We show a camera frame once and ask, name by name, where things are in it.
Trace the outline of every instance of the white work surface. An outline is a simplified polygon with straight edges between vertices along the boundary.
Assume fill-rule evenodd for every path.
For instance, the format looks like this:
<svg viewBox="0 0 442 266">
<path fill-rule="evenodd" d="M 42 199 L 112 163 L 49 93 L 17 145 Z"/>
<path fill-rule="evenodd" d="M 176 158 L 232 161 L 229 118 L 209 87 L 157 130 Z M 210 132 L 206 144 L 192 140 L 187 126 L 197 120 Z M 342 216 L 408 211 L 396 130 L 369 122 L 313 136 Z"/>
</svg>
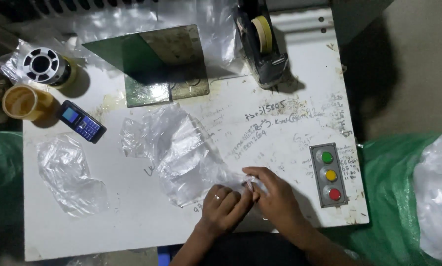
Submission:
<svg viewBox="0 0 442 266">
<path fill-rule="evenodd" d="M 245 68 L 238 77 L 212 79 L 209 95 L 178 102 L 203 124 L 232 170 L 265 166 L 287 180 L 303 195 L 301 209 L 315 226 L 368 223 L 331 10 L 271 14 L 271 19 L 285 34 L 291 71 L 299 82 L 280 87 L 279 92 L 264 90 Z M 321 27 L 327 32 L 321 33 Z M 283 36 L 275 33 L 282 46 Z M 94 67 L 85 71 L 90 85 L 82 96 L 67 98 L 53 88 L 49 92 L 61 103 L 67 99 L 76 103 L 107 127 L 97 144 L 85 141 L 63 122 L 39 128 L 24 121 L 27 261 L 183 243 L 201 216 L 198 204 L 179 208 L 168 201 L 148 160 L 121 153 L 123 119 L 137 121 L 148 107 L 126 108 L 111 100 L 111 95 L 124 91 L 122 75 L 110 78 Z M 273 111 L 262 113 L 267 106 Z M 260 137 L 251 134 L 256 128 Z M 91 177 L 106 185 L 108 211 L 72 218 L 43 183 L 35 145 L 59 133 L 68 133 L 82 144 Z M 322 209 L 308 147 L 329 142 L 338 147 L 349 202 Z M 239 228 L 272 230 L 257 220 L 243 222 Z"/>
</svg>

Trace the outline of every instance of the hand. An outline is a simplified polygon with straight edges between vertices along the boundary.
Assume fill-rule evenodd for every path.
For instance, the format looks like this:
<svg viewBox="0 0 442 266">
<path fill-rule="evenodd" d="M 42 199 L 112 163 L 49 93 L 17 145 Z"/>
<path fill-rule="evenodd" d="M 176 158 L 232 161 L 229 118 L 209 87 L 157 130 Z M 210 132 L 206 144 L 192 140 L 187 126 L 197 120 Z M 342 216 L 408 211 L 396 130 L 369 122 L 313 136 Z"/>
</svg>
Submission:
<svg viewBox="0 0 442 266">
<path fill-rule="evenodd" d="M 203 201 L 203 210 L 195 231 L 214 240 L 235 229 L 253 205 L 252 193 L 241 194 L 229 187 L 215 184 Z"/>
<path fill-rule="evenodd" d="M 246 167 L 242 171 L 259 178 L 268 190 L 266 193 L 253 183 L 254 193 L 260 195 L 257 204 L 262 214 L 290 242 L 300 246 L 307 244 L 306 238 L 316 230 L 301 214 L 291 186 L 265 167 Z"/>
</svg>

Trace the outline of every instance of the orange cup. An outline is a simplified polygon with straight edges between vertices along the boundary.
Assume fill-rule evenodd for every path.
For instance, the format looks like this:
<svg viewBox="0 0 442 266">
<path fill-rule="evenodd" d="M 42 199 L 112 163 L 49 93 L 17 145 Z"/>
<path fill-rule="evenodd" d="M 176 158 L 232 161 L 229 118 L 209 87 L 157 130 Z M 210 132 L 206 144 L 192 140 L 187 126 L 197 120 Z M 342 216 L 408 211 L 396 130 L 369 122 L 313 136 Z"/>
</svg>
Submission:
<svg viewBox="0 0 442 266">
<path fill-rule="evenodd" d="M 2 109 L 11 118 L 35 121 L 54 112 L 52 94 L 27 85 L 16 85 L 2 97 Z"/>
</svg>

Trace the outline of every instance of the green plastic bag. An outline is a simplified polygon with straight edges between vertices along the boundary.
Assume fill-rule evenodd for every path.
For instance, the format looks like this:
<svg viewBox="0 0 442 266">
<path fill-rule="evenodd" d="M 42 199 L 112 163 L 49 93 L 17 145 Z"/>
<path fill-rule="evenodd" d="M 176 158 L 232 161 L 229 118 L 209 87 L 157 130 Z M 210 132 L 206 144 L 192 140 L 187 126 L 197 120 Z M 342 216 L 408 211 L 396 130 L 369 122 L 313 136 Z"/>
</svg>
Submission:
<svg viewBox="0 0 442 266">
<path fill-rule="evenodd" d="M 397 135 L 359 149 L 371 222 L 323 229 L 331 240 L 374 265 L 442 265 L 420 249 L 413 169 L 441 134 Z"/>
<path fill-rule="evenodd" d="M 22 133 L 0 132 L 0 228 L 24 219 Z"/>
</svg>

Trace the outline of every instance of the mobile phone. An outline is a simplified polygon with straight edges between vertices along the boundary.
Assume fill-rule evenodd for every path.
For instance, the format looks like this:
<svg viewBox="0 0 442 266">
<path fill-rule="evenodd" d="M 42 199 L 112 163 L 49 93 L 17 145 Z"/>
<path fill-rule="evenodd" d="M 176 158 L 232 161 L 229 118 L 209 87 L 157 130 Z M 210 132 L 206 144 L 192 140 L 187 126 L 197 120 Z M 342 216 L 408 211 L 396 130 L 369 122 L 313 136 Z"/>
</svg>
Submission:
<svg viewBox="0 0 442 266">
<path fill-rule="evenodd" d="M 104 132 L 106 132 L 105 126 L 69 100 L 64 101 L 56 115 L 60 121 L 67 124 L 89 142 L 98 142 Z"/>
</svg>

